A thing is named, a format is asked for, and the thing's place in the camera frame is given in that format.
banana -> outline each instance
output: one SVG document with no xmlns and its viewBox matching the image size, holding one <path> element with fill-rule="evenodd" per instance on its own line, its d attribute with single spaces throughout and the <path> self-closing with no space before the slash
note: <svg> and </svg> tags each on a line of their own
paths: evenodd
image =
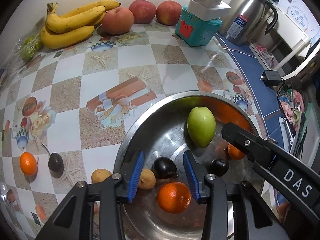
<svg viewBox="0 0 320 240">
<path fill-rule="evenodd" d="M 89 23 L 88 25 L 96 26 L 96 25 L 100 24 L 105 15 L 106 15 L 106 12 L 103 12 L 100 17 L 98 17 L 96 20 L 94 20 L 93 22 Z"/>
<path fill-rule="evenodd" d="M 97 6 L 77 15 L 61 18 L 55 14 L 58 4 L 56 3 L 52 12 L 47 16 L 46 25 L 55 33 L 66 33 L 94 22 L 105 11 L 104 6 Z"/>
<path fill-rule="evenodd" d="M 60 16 L 60 18 L 68 18 L 74 15 L 77 15 L 79 13 L 85 12 L 87 10 L 90 10 L 97 6 L 104 6 L 106 8 L 106 11 L 112 10 L 114 8 L 117 8 L 121 5 L 121 3 L 114 1 L 114 0 L 101 0 L 99 2 L 89 3 L 87 5 L 84 5 L 82 7 L 79 7 L 77 9 L 74 9 L 66 14 L 63 14 Z"/>
<path fill-rule="evenodd" d="M 42 43 L 49 49 L 60 49 L 85 40 L 93 31 L 93 26 L 83 26 L 67 33 L 57 34 L 44 25 L 41 29 L 40 37 Z"/>
</svg>

charger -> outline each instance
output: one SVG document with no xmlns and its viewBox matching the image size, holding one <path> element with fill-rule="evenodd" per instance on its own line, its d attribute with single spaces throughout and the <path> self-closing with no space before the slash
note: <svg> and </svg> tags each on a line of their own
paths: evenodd
<svg viewBox="0 0 320 240">
<path fill-rule="evenodd" d="M 262 80 L 267 87 L 276 87 L 283 82 L 279 72 L 276 70 L 265 70 L 260 80 Z"/>
</svg>

potato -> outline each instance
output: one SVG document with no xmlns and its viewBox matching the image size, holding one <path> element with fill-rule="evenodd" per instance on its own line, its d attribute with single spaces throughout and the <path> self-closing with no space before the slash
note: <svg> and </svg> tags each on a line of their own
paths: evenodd
<svg viewBox="0 0 320 240">
<path fill-rule="evenodd" d="M 140 175 L 138 187 L 141 189 L 152 189 L 156 184 L 156 177 L 151 170 L 143 169 Z"/>
<path fill-rule="evenodd" d="M 91 181 L 92 183 L 102 182 L 111 175 L 112 173 L 108 170 L 97 169 L 91 174 Z"/>
</svg>

stainless steel bowl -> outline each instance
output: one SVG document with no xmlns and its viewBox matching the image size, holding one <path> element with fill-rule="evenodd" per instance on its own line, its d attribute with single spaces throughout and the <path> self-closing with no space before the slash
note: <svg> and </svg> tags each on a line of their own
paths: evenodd
<svg viewBox="0 0 320 240">
<path fill-rule="evenodd" d="M 190 140 L 186 121 L 190 111 L 197 106 L 209 108 L 217 122 L 216 134 L 204 149 L 198 149 Z M 122 163 L 130 161 L 135 151 L 145 154 L 144 168 L 150 169 L 154 160 L 167 156 L 177 166 L 177 178 L 157 180 L 152 190 L 138 189 L 132 204 L 122 206 L 125 233 L 129 239 L 184 240 L 201 239 L 206 205 L 194 200 L 180 214 L 163 211 L 156 201 L 159 188 L 168 182 L 181 181 L 188 185 L 182 156 L 191 150 L 198 163 L 208 166 L 217 157 L 229 161 L 229 170 L 222 177 L 225 181 L 239 183 L 250 181 L 258 192 L 262 192 L 263 179 L 251 169 L 251 163 L 244 158 L 230 160 L 226 148 L 228 143 L 221 137 L 221 129 L 227 122 L 233 122 L 258 135 L 248 116 L 235 104 L 213 93 L 190 91 L 169 96 L 144 112 L 125 136 L 116 157 L 114 172 Z M 228 236 L 233 235 L 233 208 L 228 202 Z"/>
</svg>

apple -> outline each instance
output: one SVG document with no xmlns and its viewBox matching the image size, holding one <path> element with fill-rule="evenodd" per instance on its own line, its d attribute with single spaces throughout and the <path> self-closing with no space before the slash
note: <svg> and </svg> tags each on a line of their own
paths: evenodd
<svg viewBox="0 0 320 240">
<path fill-rule="evenodd" d="M 133 13 L 135 23 L 151 23 L 156 16 L 156 6 L 146 0 L 136 0 L 130 6 L 129 10 Z"/>
<path fill-rule="evenodd" d="M 195 145 L 199 148 L 205 148 L 214 137 L 216 120 L 207 107 L 195 107 L 189 113 L 187 128 Z"/>
<path fill-rule="evenodd" d="M 181 14 L 181 5 L 175 1 L 164 1 L 159 4 L 156 12 L 158 22 L 164 25 L 175 25 Z"/>
<path fill-rule="evenodd" d="M 102 19 L 102 28 L 106 33 L 118 35 L 131 30 L 133 14 L 125 7 L 117 7 L 106 12 Z"/>
</svg>

